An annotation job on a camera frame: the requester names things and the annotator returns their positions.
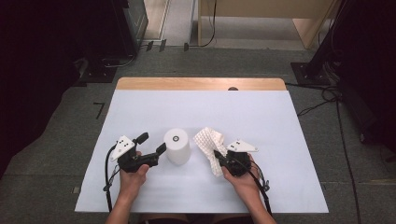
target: person's arm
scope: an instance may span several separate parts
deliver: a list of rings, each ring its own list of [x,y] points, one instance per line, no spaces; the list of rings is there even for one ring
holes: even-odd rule
[[[250,169],[250,172],[253,173],[256,177],[259,177],[259,172],[257,167],[253,166]],[[239,198],[244,202],[247,210],[249,211],[251,217],[253,218],[254,223],[256,224],[272,224],[276,223],[274,219],[269,215],[264,205],[262,204],[262,199],[260,198],[260,191],[254,182],[253,177],[246,173],[242,176],[232,176],[230,172],[224,166],[221,167],[221,170],[224,174],[224,178],[227,179],[235,189]]]
[[[132,204],[139,193],[140,187],[146,181],[148,170],[149,166],[146,164],[140,166],[136,173],[126,173],[120,170],[120,193],[106,220],[106,224],[128,223]]]

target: white paper roll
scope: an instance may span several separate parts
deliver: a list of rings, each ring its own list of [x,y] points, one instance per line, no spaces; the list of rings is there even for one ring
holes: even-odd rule
[[[166,143],[166,155],[172,163],[182,165],[191,155],[190,140],[187,133],[182,129],[171,129],[163,137]]]

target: white tabletop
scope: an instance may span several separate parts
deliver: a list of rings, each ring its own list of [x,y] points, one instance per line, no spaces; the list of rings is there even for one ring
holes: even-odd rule
[[[224,144],[242,139],[270,181],[267,192],[274,213],[328,213],[304,135],[288,91],[127,91],[116,90],[85,174],[77,212],[107,212],[105,158],[121,135],[149,139],[137,150],[149,154],[173,128],[190,138],[191,158],[181,166],[165,155],[148,171],[135,200],[136,213],[246,213],[233,187],[215,177],[209,160],[192,138],[204,127],[225,136]],[[109,164],[112,171],[115,162]],[[113,202],[120,187],[117,175]]]

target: crumpled white cloth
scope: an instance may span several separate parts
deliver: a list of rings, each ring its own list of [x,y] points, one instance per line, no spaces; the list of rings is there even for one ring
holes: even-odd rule
[[[227,155],[227,149],[223,145],[224,136],[211,128],[204,128],[193,137],[195,144],[200,148],[207,159],[210,161],[212,173],[215,176],[221,176],[222,171],[219,160],[215,157],[215,151],[218,151],[224,157]]]

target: person's left hand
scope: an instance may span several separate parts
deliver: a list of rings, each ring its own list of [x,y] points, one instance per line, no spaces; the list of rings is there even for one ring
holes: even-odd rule
[[[126,173],[120,170],[120,193],[119,199],[126,203],[132,203],[139,193],[140,187],[146,182],[146,173],[149,170],[147,164],[139,167],[136,173]]]

